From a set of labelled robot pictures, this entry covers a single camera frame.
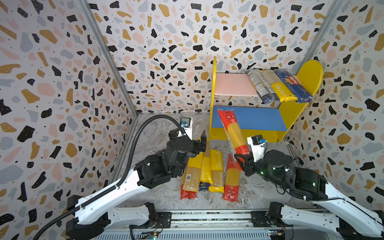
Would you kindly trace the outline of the yellow Pastatime spaghetti bag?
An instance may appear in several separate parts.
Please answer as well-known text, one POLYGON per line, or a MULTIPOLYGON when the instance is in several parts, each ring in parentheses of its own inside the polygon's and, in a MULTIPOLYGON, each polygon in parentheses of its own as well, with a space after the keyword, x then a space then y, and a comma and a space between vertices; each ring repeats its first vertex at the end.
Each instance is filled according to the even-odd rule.
POLYGON ((298 98, 289 90, 289 88, 282 82, 274 71, 265 70, 262 72, 262 75, 274 90, 281 103, 298 100, 298 98))

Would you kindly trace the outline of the clear printed spaghetti bag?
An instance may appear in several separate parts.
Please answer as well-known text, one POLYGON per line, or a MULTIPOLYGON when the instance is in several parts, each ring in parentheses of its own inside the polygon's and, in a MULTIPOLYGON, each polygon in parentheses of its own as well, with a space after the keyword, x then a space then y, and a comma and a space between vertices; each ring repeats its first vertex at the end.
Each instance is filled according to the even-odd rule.
POLYGON ((278 101, 276 92, 272 89, 270 83, 259 70, 251 70, 247 72, 247 76, 256 88, 263 104, 269 104, 278 101))

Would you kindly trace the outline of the blue Barilla spaghetti bag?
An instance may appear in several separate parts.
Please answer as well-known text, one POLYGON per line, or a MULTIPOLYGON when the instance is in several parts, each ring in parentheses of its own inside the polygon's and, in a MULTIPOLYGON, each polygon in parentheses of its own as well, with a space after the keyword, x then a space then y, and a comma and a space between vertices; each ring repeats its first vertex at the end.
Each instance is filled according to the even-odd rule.
POLYGON ((287 88, 297 98, 296 102, 299 104, 310 103, 313 96, 299 83, 296 78, 285 69, 274 70, 274 73, 280 80, 287 86, 287 88))

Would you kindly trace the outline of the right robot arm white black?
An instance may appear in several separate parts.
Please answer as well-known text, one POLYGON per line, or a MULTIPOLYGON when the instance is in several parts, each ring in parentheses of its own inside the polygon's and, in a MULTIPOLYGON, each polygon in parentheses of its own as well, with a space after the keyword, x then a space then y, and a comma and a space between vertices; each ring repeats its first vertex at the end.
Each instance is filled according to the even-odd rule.
POLYGON ((263 158, 235 155, 247 177, 258 174, 291 197, 311 202, 327 210, 308 212, 272 202, 267 212, 268 222, 277 227, 304 226, 327 232, 345 240, 382 240, 384 213, 368 210, 337 190, 317 172, 295 167, 293 158, 271 150, 263 158))

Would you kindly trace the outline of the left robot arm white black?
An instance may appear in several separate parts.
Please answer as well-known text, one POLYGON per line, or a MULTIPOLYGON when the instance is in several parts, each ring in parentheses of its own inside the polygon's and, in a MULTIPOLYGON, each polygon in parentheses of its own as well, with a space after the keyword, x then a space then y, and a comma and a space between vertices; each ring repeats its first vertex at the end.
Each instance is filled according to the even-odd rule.
POLYGON ((74 240, 90 240, 114 227, 147 229, 159 219, 155 205, 119 209, 117 206, 140 193, 181 177, 190 158, 206 151, 207 136, 191 140, 177 129, 169 132, 170 140, 164 150, 147 156, 129 170, 126 177, 87 197, 69 199, 68 209, 78 208, 74 219, 66 224, 66 234, 74 240))

